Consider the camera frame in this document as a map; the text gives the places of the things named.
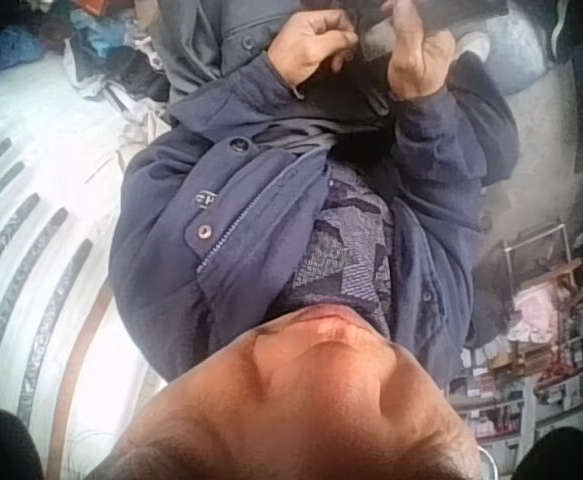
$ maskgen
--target snap button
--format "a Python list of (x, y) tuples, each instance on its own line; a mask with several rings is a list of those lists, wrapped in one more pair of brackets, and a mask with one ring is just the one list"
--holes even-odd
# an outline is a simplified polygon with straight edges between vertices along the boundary
[(253, 38), (247, 36), (242, 39), (242, 48), (245, 50), (252, 50), (254, 46), (255, 42), (253, 41)]
[(200, 237), (202, 240), (211, 238), (211, 235), (213, 235), (213, 230), (209, 225), (201, 225), (198, 228), (198, 237)]
[(235, 152), (244, 153), (249, 149), (249, 142), (247, 142), (244, 138), (236, 138), (235, 140), (231, 140), (229, 146)]

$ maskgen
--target hand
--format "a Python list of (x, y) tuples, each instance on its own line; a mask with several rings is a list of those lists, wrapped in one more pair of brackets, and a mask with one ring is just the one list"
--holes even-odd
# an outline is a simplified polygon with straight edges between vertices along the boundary
[(393, 0), (396, 42), (388, 79), (401, 100), (431, 95), (442, 88), (453, 61), (455, 40), (448, 30), (426, 37), (413, 0)]
[(316, 10), (293, 15), (269, 47), (269, 60), (291, 88), (315, 73), (333, 55), (331, 69), (339, 72), (353, 60), (358, 43), (344, 10)]

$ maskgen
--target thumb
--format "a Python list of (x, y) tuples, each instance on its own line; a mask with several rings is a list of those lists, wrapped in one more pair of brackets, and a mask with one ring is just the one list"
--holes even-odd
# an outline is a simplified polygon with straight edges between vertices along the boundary
[(358, 43), (358, 36), (353, 32), (329, 30), (313, 39), (316, 57), (320, 61), (341, 50), (354, 47)]

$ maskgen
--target jacket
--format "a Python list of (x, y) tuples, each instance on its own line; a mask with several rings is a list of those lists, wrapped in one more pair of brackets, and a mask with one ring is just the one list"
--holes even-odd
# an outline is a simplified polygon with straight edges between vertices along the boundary
[[(129, 334), (168, 381), (265, 321), (306, 250), (330, 152), (252, 140), (298, 101), (262, 54), (175, 104), (173, 130), (128, 168), (110, 280)], [(390, 339), (442, 387), (469, 328), (486, 161), (446, 88), (393, 108)]]

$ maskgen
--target button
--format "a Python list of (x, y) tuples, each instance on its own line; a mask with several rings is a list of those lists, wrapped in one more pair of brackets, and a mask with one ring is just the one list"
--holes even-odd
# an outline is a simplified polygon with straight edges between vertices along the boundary
[(255, 46), (255, 42), (253, 41), (253, 38), (247, 36), (244, 37), (242, 39), (242, 48), (244, 48), (245, 50), (253, 50), (253, 47)]
[(209, 225), (202, 225), (198, 228), (198, 237), (207, 240), (213, 235), (213, 229)]
[(236, 138), (235, 140), (231, 140), (229, 146), (233, 149), (234, 152), (244, 153), (249, 149), (249, 142), (247, 142), (244, 138)]

